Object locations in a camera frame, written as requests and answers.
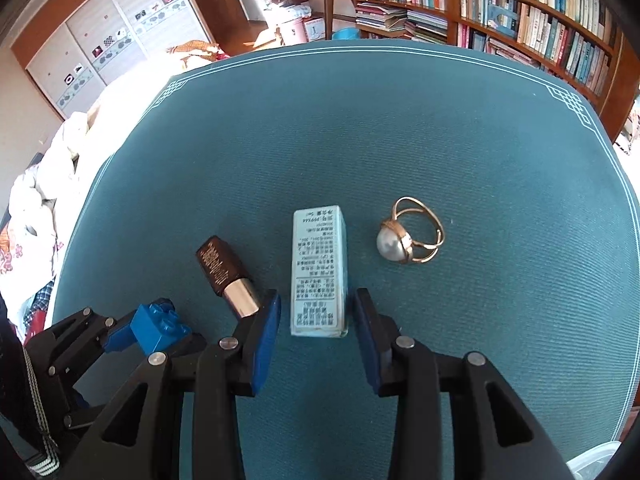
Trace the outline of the brown cosmetic bottle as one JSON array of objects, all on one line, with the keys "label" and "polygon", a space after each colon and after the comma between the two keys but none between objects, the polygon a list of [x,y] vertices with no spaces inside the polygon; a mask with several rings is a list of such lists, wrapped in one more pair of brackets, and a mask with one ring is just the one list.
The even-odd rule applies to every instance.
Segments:
[{"label": "brown cosmetic bottle", "polygon": [[198,248],[196,258],[214,293],[238,318],[248,318],[260,309],[254,285],[232,247],[214,235]]}]

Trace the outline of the white sliding wardrobe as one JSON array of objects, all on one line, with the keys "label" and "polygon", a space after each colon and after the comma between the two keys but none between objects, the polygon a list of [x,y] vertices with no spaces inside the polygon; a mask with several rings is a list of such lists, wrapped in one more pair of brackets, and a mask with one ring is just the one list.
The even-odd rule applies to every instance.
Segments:
[{"label": "white sliding wardrobe", "polygon": [[191,0],[48,0],[11,50],[66,118],[146,58],[208,38]]}]

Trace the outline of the teal table mat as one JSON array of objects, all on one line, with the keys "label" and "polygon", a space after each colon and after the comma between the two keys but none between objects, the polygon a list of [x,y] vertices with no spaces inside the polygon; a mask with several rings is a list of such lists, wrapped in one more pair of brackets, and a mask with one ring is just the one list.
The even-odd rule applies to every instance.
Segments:
[{"label": "teal table mat", "polygon": [[93,130],[53,316],[171,299],[234,317],[217,235],[287,295],[293,214],[337,205],[348,284],[436,352],[484,353],[564,460],[618,438],[639,381],[639,203],[596,113],[486,54],[320,41],[118,82]]}]

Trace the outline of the light blue small box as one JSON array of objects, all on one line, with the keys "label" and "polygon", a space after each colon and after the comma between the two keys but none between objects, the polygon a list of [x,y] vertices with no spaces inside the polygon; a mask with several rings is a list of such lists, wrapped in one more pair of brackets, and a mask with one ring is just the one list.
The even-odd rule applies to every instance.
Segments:
[{"label": "light blue small box", "polygon": [[290,332],[342,338],[348,333],[346,226],[337,205],[293,214]]}]

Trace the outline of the blue toy brick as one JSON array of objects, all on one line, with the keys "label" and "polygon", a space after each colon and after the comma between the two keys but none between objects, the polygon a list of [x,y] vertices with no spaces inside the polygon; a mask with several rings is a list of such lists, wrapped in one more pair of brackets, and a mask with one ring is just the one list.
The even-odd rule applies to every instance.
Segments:
[{"label": "blue toy brick", "polygon": [[172,301],[158,298],[115,321],[107,330],[102,348],[105,353],[119,352],[137,344],[146,356],[165,351],[192,333],[182,322]]}]

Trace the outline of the large wooden bookshelf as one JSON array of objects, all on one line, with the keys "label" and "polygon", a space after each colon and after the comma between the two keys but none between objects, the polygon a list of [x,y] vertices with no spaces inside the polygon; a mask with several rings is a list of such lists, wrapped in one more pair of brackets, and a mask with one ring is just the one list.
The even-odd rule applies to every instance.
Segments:
[{"label": "large wooden bookshelf", "polygon": [[639,58],[604,0],[354,0],[363,36],[450,44],[539,68],[582,94],[612,140],[639,91]]}]

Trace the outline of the clear plastic bowl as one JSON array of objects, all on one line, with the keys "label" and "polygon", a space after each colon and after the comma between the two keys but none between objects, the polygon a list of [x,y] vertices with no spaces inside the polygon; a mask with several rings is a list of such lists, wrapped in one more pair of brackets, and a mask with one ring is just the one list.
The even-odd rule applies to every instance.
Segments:
[{"label": "clear plastic bowl", "polygon": [[620,447],[620,441],[608,441],[579,454],[566,463],[575,480],[594,480]]}]

